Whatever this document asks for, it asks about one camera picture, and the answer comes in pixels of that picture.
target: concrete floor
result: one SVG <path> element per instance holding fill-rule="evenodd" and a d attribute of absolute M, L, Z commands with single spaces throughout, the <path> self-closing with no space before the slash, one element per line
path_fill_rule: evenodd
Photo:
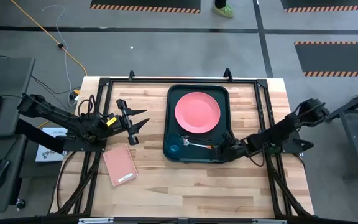
<path fill-rule="evenodd" d="M 90 0 L 17 1 L 44 26 L 54 26 L 61 9 L 41 10 L 52 4 L 66 7 L 62 27 L 120 28 L 220 28 L 257 29 L 252 0 L 229 0 L 236 17 L 225 19 L 210 12 L 212 0 L 201 0 L 201 14 L 169 14 L 89 9 Z M 285 13 L 280 0 L 259 1 L 264 29 L 358 30 L 358 11 Z M 0 26 L 34 26 L 10 1 L 0 1 Z M 254 33 L 210 32 L 63 32 L 71 54 L 86 67 L 89 75 L 201 76 L 220 77 L 226 67 L 235 77 L 266 77 L 264 56 L 257 30 Z M 292 109 L 308 98 L 326 102 L 335 110 L 358 94 L 358 78 L 304 77 L 293 45 L 306 40 L 358 40 L 357 35 L 266 34 L 272 74 L 284 78 Z M 68 89 L 64 54 L 43 32 L 0 31 L 0 55 L 34 57 L 33 75 L 55 91 Z M 84 73 L 68 61 L 73 86 L 81 85 Z M 37 93 L 51 103 L 58 101 L 33 80 L 28 93 Z M 67 96 L 57 96 L 67 105 Z M 34 125 L 42 119 L 27 119 Z M 306 176 L 315 214 L 323 218 L 358 221 L 358 181 L 344 183 L 342 176 L 358 170 L 355 152 L 348 146 L 342 124 L 335 120 L 316 128 L 301 130 L 303 139 L 315 143 L 305 153 Z M 50 177 L 27 178 L 31 191 L 22 195 L 32 206 L 17 212 L 9 208 L 4 217 L 46 214 L 50 205 L 58 165 Z"/>

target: person's shoe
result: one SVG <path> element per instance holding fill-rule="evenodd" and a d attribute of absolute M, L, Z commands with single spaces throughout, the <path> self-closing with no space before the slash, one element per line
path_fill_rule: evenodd
<path fill-rule="evenodd" d="M 225 7 L 218 9 L 215 5 L 212 7 L 212 11 L 215 14 L 218 14 L 220 16 L 226 17 L 226 18 L 233 18 L 234 17 L 234 12 L 233 9 L 226 4 Z"/>

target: black rubber mat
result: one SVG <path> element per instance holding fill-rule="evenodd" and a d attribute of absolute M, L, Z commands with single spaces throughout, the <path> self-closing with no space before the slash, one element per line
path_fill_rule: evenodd
<path fill-rule="evenodd" d="M 200 0 L 92 0 L 92 9 L 200 13 Z"/>
<path fill-rule="evenodd" d="M 358 41 L 297 41 L 304 76 L 358 77 Z"/>
<path fill-rule="evenodd" d="M 358 10 L 358 0 L 281 0 L 286 12 L 331 12 Z"/>

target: pink notebook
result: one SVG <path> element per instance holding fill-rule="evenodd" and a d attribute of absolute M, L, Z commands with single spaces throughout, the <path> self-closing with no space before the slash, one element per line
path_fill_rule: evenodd
<path fill-rule="evenodd" d="M 103 157 L 113 186 L 137 177 L 136 166 L 127 145 L 115 147 L 103 153 Z"/>

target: butcher block tabletop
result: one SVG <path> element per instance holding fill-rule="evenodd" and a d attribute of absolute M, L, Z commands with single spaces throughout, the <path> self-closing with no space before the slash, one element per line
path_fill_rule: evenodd
<path fill-rule="evenodd" d="M 84 77 L 79 102 L 96 97 L 100 77 Z M 267 79 L 275 122 L 290 113 L 283 79 Z M 147 112 L 132 116 L 134 123 L 150 118 L 137 137 L 139 144 L 130 146 L 127 133 L 108 139 L 106 150 L 127 144 L 139 176 L 113 187 L 103 157 L 100 161 L 91 215 L 109 217 L 188 217 L 188 218 L 274 218 L 266 167 L 255 166 L 250 159 L 240 158 L 224 164 L 171 162 L 162 146 L 168 89 L 175 83 L 114 83 L 109 113 L 121 114 L 116 100 L 126 100 L 133 110 Z M 230 95 L 231 126 L 237 138 L 259 129 L 255 92 L 250 84 L 222 84 Z M 263 91 L 260 91 L 265 110 Z M 102 98 L 100 111 L 103 110 Z M 81 112 L 86 112 L 86 103 Z M 68 162 L 60 183 L 60 204 L 64 204 L 78 185 L 84 153 L 76 153 Z M 299 158 L 283 154 L 288 188 L 306 211 L 313 207 L 305 170 Z M 254 160 L 262 162 L 262 156 Z M 81 211 L 86 204 L 85 188 Z M 284 211 L 282 193 L 278 191 Z M 54 198 L 51 212 L 57 210 Z"/>

